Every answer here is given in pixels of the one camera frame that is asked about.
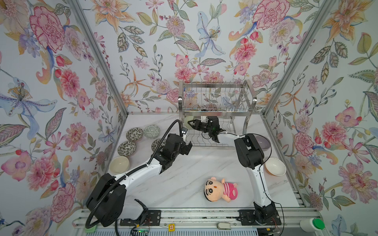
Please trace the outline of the light green bowl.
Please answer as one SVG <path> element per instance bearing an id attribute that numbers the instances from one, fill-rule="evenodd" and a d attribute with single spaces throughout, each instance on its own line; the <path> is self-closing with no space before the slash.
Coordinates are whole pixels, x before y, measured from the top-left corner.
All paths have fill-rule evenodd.
<path id="1" fill-rule="evenodd" d="M 192 121 L 192 120 L 194 120 L 194 119 L 195 119 L 194 116 L 185 116 L 184 124 L 185 124 L 185 125 L 188 125 L 188 122 L 189 122 L 189 121 Z"/>

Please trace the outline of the steel two-tier dish rack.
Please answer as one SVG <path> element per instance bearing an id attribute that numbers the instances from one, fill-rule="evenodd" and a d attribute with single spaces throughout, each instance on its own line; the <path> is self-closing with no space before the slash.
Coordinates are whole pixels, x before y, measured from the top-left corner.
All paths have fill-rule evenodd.
<path id="1" fill-rule="evenodd" d="M 203 122 L 209 116 L 216 116 L 222 129 L 236 134 L 236 129 L 239 127 L 242 128 L 240 134 L 245 134 L 257 101 L 257 93 L 250 80 L 240 84 L 179 82 L 180 120 L 188 128 L 188 140 L 198 147 L 228 147 L 228 145 L 216 143 L 208 134 L 185 125 L 185 116 L 194 116 L 195 119 Z"/>

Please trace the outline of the lilac purple bowl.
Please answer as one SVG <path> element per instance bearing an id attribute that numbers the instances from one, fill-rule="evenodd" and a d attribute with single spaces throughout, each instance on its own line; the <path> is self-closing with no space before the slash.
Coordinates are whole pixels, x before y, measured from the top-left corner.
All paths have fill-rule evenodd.
<path id="1" fill-rule="evenodd" d="M 255 134 L 255 138 L 263 151 L 267 151 L 271 148 L 271 143 L 266 137 Z"/>

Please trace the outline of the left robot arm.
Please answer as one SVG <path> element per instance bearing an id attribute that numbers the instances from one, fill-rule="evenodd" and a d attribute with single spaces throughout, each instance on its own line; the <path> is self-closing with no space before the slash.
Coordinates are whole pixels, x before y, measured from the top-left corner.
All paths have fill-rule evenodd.
<path id="1" fill-rule="evenodd" d="M 124 210 L 127 191 L 166 171 L 178 155 L 188 155 L 192 147 L 192 142 L 186 143 L 184 137 L 169 134 L 165 145 L 156 148 L 145 163 L 124 174 L 103 175 L 87 199 L 86 207 L 90 214 L 85 228 L 113 224 Z"/>

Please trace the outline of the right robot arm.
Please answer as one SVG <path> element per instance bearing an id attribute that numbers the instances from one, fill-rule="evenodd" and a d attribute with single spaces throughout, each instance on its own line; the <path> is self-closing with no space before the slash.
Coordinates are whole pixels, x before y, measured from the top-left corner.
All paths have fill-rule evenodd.
<path id="1" fill-rule="evenodd" d="M 220 128 L 217 117 L 207 117 L 206 121 L 191 120 L 188 125 L 197 131 L 208 134 L 209 138 L 219 144 L 234 147 L 240 164 L 246 168 L 254 194 L 253 221 L 267 225 L 278 217 L 276 203 L 271 199 L 264 176 L 264 152 L 256 138 L 257 134 L 234 134 Z"/>

